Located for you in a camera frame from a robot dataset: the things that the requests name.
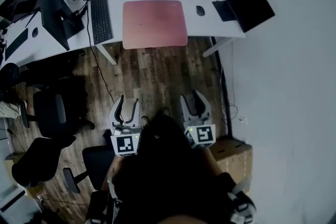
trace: shoe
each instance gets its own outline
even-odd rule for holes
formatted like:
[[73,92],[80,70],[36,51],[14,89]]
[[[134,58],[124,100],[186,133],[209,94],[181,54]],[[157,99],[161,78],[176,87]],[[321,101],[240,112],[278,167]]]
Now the shoe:
[[168,116],[168,117],[170,117],[170,111],[169,111],[169,108],[165,107],[165,108],[162,110],[162,116]]
[[140,127],[143,129],[147,126],[149,126],[149,119],[147,116],[142,116],[140,119]]

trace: wooden floor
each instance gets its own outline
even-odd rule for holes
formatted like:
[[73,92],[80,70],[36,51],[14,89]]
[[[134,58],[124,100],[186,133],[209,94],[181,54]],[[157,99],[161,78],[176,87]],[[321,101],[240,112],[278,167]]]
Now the wooden floor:
[[[122,111],[124,120],[130,118],[134,101],[138,98],[143,114],[149,118],[159,109],[168,106],[176,121],[182,124],[180,95],[184,94],[189,99],[192,89],[195,89],[210,101],[213,122],[216,124],[217,136],[220,136],[225,132],[222,95],[215,57],[202,57],[208,47],[207,38],[190,38],[185,47],[159,49],[125,50],[121,43],[109,45],[107,49],[118,58],[117,66],[110,65],[96,48],[94,52],[114,100],[125,95]],[[86,55],[79,59],[74,74],[85,76],[88,92],[87,119],[96,124],[96,129],[92,131],[87,127],[81,130],[76,135],[76,141],[62,150],[56,175],[43,184],[44,191],[41,193],[45,205],[53,210],[58,208],[60,216],[69,223],[84,223],[94,189],[86,178],[79,184],[81,194],[69,193],[64,184],[62,169],[70,167],[74,175],[86,170],[82,150],[104,144],[102,135],[110,128],[108,116],[113,104],[90,49],[85,52]],[[16,90],[21,100],[28,101],[28,113],[34,114],[33,94],[38,90],[26,88],[23,84],[18,85]],[[20,118],[10,119],[8,124],[15,133],[12,141],[18,152],[22,152],[22,147],[26,151],[32,141],[40,136],[34,122],[31,122],[29,129],[23,127]]]

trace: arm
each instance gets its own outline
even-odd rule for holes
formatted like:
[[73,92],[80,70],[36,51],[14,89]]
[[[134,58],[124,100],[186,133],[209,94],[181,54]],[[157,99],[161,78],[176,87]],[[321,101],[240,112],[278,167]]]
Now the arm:
[[223,172],[208,147],[202,150],[202,158],[212,176],[217,177]]
[[116,175],[119,171],[120,171],[120,168],[122,166],[122,161],[124,160],[125,157],[121,157],[121,156],[115,156],[114,159],[113,159],[113,162],[111,163],[111,166],[106,174],[106,177],[104,179],[104,182],[101,186],[101,190],[109,190],[109,184],[107,182],[107,179],[110,175],[111,172],[114,173],[114,175]]

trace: cardboard box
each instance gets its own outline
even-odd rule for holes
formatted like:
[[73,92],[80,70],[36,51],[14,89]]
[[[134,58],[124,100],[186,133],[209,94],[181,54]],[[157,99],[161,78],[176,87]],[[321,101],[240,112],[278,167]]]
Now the cardboard box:
[[[14,155],[10,155],[9,157],[7,157],[4,160],[4,164],[7,170],[7,174],[9,176],[9,178],[11,179],[11,181],[13,182],[14,185],[17,185],[17,182],[14,180],[13,176],[12,176],[12,166],[17,163],[19,161],[19,159],[21,159],[21,157],[24,154],[14,154]],[[36,198],[37,194],[40,194],[43,191],[43,186],[41,184],[38,184],[36,187],[31,187],[31,188],[25,188],[25,190],[27,191],[28,197],[30,198]]]
[[231,175],[238,184],[252,174],[252,146],[238,140],[221,139],[210,150],[223,172]]

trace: monitor stand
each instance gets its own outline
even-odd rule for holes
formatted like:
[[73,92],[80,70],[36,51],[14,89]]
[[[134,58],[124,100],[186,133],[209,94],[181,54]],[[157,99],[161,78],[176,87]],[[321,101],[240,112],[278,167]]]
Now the monitor stand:
[[84,29],[84,24],[80,16],[76,16],[73,13],[64,0],[60,0],[61,9],[59,10],[61,17],[63,18],[63,28],[67,39],[73,37]]
[[81,18],[79,16],[76,16],[74,13],[71,16],[71,19],[62,20],[67,39],[73,37],[75,34],[79,33],[84,29],[84,24]]
[[229,4],[226,1],[216,1],[212,2],[212,4],[215,6],[222,21],[228,22],[237,19],[232,9],[230,8]]

